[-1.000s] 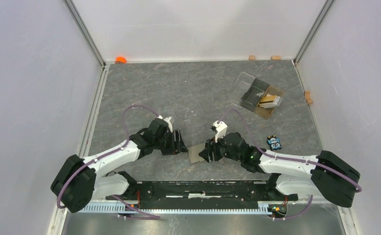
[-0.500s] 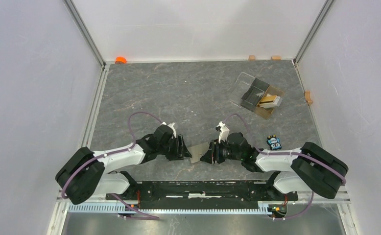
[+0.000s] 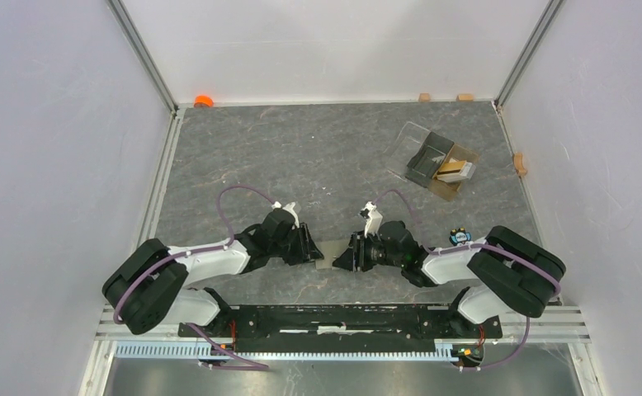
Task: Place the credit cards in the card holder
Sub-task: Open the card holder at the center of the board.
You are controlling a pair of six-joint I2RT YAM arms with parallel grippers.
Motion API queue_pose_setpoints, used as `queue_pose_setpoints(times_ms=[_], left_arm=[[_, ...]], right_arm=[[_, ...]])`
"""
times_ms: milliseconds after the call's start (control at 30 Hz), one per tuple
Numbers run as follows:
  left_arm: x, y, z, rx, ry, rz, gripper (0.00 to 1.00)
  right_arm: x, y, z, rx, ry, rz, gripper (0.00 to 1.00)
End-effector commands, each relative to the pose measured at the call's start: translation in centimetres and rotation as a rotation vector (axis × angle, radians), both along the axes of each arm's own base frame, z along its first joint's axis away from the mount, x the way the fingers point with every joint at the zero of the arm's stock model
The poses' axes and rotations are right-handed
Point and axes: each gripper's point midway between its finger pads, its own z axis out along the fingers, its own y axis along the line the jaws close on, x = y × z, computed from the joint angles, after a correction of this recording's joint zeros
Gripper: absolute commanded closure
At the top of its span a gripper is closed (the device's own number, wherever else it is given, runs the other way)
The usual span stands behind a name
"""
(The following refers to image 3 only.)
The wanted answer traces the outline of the olive card holder wallet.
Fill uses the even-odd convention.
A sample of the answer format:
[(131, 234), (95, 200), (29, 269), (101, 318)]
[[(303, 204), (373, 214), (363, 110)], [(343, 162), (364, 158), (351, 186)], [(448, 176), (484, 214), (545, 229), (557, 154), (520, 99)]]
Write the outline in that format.
[(317, 246), (323, 254), (323, 258), (315, 261), (315, 268), (317, 270), (326, 270), (332, 269), (333, 262), (348, 249), (348, 241), (346, 239), (323, 241), (317, 243)]

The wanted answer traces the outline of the gold credit card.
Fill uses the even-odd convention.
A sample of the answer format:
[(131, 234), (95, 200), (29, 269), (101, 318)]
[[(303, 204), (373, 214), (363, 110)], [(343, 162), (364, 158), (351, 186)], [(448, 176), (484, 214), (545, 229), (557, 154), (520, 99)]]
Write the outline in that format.
[(466, 166), (467, 161), (450, 158), (444, 161), (434, 174), (434, 178), (444, 177), (451, 174), (459, 174)]

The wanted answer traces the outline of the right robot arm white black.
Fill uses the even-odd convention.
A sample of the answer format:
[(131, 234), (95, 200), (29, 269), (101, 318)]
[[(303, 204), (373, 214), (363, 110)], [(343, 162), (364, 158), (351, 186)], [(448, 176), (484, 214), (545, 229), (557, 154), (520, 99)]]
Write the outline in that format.
[(354, 233), (332, 265), (347, 271), (398, 267), (417, 287), (478, 280), (479, 286), (456, 297), (447, 315), (449, 329), (459, 337), (468, 337), (487, 319), (509, 311), (539, 318), (561, 291), (567, 271), (563, 261), (505, 226), (495, 226), (476, 240), (455, 229), (451, 239), (451, 247), (424, 247), (404, 222), (390, 221), (375, 233)]

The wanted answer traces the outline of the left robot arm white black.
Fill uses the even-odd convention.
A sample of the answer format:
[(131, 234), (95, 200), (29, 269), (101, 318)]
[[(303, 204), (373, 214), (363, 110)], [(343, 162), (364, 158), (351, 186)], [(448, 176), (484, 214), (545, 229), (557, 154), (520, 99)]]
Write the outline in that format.
[(216, 337), (229, 329), (230, 314), (215, 292), (195, 284), (255, 271), (272, 258), (290, 266), (324, 258), (293, 205), (274, 208), (262, 222), (218, 243), (177, 247), (148, 239), (105, 281), (101, 293), (114, 309), (114, 322), (134, 335), (161, 323), (194, 323)]

